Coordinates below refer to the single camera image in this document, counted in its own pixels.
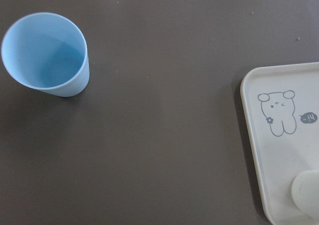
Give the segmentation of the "light blue plastic cup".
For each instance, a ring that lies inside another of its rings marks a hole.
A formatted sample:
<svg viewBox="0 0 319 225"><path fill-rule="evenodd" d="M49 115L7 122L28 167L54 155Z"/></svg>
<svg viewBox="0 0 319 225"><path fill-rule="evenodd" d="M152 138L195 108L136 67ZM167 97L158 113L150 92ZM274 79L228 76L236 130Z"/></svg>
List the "light blue plastic cup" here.
<svg viewBox="0 0 319 225"><path fill-rule="evenodd" d="M49 12L27 15L5 33L5 69L18 83L41 92L71 97L88 85L88 48L79 27Z"/></svg>

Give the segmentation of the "cream white plastic cup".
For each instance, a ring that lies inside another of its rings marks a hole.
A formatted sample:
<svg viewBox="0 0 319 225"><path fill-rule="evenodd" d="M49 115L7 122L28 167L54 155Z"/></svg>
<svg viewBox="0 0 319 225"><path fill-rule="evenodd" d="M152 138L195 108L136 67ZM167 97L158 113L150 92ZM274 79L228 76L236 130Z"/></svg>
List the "cream white plastic cup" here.
<svg viewBox="0 0 319 225"><path fill-rule="evenodd" d="M319 220L319 171L309 170L299 173L291 188L295 205L304 214Z"/></svg>

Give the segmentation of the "cream rabbit print tray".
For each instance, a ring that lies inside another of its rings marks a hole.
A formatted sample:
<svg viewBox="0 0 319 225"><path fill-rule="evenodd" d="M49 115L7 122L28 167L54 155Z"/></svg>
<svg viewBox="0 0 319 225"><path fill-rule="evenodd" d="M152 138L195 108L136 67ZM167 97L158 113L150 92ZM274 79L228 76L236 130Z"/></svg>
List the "cream rabbit print tray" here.
<svg viewBox="0 0 319 225"><path fill-rule="evenodd" d="M266 218L273 225L316 225L294 203L295 177L319 168L319 65L252 69L241 99Z"/></svg>

